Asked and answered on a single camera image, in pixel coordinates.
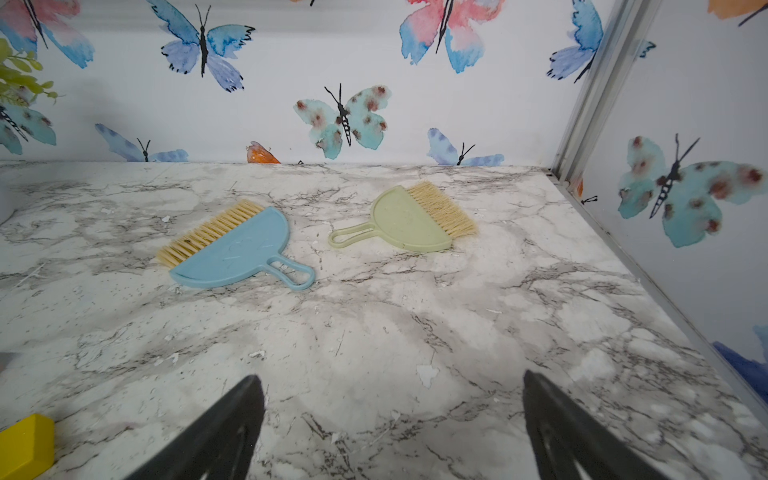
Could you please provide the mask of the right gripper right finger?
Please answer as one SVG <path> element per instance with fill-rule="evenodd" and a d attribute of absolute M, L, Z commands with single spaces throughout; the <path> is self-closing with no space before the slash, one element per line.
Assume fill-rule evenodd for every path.
<path fill-rule="evenodd" d="M 526 430 L 541 479 L 663 479 L 545 375 L 523 377 Z"/>

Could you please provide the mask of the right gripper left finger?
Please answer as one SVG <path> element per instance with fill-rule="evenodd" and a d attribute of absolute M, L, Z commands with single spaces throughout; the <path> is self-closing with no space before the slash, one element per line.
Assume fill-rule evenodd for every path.
<path fill-rule="evenodd" d="M 131 479 L 245 479 L 265 414 L 256 375 L 244 377 Z"/>

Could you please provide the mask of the yellow block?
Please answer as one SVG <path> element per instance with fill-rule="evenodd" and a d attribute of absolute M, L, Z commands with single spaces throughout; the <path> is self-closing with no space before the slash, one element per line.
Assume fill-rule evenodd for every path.
<path fill-rule="evenodd" d="M 1 432 L 1 480 L 32 480 L 49 470 L 55 457 L 55 424 L 34 414 Z"/>

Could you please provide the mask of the white potted artificial plant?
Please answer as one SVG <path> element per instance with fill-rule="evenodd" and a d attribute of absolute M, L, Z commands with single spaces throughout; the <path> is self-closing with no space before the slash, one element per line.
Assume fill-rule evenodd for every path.
<path fill-rule="evenodd" d="M 53 90 L 53 81 L 42 81 L 37 74 L 42 64 L 33 52 L 20 53 L 7 39 L 1 39 L 1 102 L 30 107 L 39 98 L 56 102 L 60 95 Z"/>

